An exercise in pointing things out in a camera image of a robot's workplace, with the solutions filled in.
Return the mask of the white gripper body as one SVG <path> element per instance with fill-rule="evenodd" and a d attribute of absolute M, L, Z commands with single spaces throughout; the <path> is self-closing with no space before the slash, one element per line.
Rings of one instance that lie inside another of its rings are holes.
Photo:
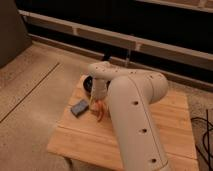
<path fill-rule="evenodd" d="M 107 95 L 106 81 L 103 79 L 94 78 L 92 80 L 91 98 L 93 100 L 102 100 Z"/>

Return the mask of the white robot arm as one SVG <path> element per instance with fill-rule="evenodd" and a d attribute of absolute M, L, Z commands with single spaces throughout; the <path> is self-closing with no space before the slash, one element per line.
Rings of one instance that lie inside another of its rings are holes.
<path fill-rule="evenodd" d="M 124 170 L 172 171 L 149 108 L 166 95 L 166 77 L 108 61 L 90 64 L 88 74 L 93 78 L 91 97 L 107 98 Z"/>

